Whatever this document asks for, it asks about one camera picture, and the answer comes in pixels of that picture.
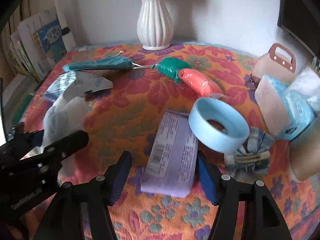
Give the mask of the pink handled container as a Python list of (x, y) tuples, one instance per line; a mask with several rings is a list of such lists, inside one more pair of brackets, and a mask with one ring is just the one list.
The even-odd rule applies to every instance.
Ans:
[(268, 53), (264, 54), (253, 67), (250, 75), (251, 83), (257, 86), (264, 75), (291, 84), (296, 77), (296, 58), (293, 52), (282, 44), (272, 44)]

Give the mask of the blue white patterned packet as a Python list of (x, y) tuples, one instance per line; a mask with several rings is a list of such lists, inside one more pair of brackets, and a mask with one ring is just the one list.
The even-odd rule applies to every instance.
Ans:
[(75, 71), (61, 74), (42, 94), (44, 99), (55, 102), (63, 97), (67, 102), (89, 92), (113, 88), (113, 82), (96, 73)]

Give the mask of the floral tablecloth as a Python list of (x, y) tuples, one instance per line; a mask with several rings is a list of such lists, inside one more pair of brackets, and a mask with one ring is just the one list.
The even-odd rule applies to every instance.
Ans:
[(143, 68), (129, 72), (105, 72), (114, 87), (88, 98), (84, 127), (89, 134), (86, 148), (75, 154), (74, 184), (85, 183), (114, 164), (123, 151), (133, 156), (133, 165), (120, 200), (110, 208), (119, 239), (206, 239), (217, 208), (204, 196), (199, 183), (183, 198), (143, 193), (140, 179), (148, 162), (159, 122), (167, 110), (188, 113), (197, 95), (183, 83), (151, 70), (149, 65), (167, 56), (188, 62), (203, 71), (231, 97), (231, 105), (248, 124), (265, 129), (263, 117), (247, 88), (257, 58), (243, 53), (194, 44), (175, 44), (150, 52), (140, 45), (120, 44), (68, 53), (39, 88), (24, 113), (27, 131), (43, 128), (43, 118), (52, 105), (42, 94), (74, 61), (98, 60), (122, 51)]

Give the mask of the white plush with blue bow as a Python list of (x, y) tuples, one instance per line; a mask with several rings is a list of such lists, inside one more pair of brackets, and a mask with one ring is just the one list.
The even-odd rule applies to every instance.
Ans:
[(44, 151), (46, 146), (76, 131), (83, 131), (88, 110), (89, 106), (84, 98), (75, 97), (67, 101), (60, 96), (44, 116), (41, 151)]

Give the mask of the beige cylinder tube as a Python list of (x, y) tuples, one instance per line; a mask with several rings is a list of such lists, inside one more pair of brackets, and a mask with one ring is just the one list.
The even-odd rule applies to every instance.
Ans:
[(289, 144), (289, 172), (291, 178), (303, 182), (319, 173), (319, 115)]

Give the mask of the white ribbed vase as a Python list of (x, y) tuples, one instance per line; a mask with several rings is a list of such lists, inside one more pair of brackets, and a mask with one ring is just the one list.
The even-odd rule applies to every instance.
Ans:
[(174, 33), (174, 25), (165, 0), (141, 0), (137, 21), (137, 35), (143, 49), (167, 49)]

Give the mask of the purple tissue pack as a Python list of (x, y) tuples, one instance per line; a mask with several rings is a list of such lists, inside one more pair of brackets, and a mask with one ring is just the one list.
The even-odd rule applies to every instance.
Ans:
[(140, 190), (184, 198), (194, 183), (198, 140), (188, 114), (166, 111), (157, 129)]

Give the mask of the black television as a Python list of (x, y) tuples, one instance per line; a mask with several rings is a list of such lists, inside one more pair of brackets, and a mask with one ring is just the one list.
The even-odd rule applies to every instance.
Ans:
[(280, 0), (277, 25), (319, 57), (319, 0)]

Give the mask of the blue tissue pack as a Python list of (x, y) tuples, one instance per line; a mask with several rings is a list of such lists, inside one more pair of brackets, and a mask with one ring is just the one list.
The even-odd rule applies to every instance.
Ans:
[(270, 135), (291, 141), (319, 115), (319, 74), (306, 66), (290, 85), (264, 75), (254, 97)]

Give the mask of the stack of books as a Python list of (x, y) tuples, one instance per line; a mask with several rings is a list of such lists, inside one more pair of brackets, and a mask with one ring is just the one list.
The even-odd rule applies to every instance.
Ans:
[(22, 75), (43, 81), (67, 54), (56, 9), (22, 19), (17, 7), (1, 32), (4, 53)]

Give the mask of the blue plaid bow hair clip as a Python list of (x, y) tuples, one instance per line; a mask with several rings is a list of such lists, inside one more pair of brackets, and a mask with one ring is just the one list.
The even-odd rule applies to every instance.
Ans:
[(247, 140), (233, 153), (225, 154), (225, 171), (235, 180), (256, 180), (270, 169), (270, 148), (275, 139), (265, 131), (251, 127)]

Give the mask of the teal pouch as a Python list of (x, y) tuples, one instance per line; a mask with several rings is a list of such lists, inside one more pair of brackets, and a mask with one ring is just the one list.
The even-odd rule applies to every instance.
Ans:
[(65, 72), (72, 72), (81, 70), (128, 70), (132, 66), (132, 60), (128, 57), (110, 56), (99, 60), (68, 63), (62, 68)]

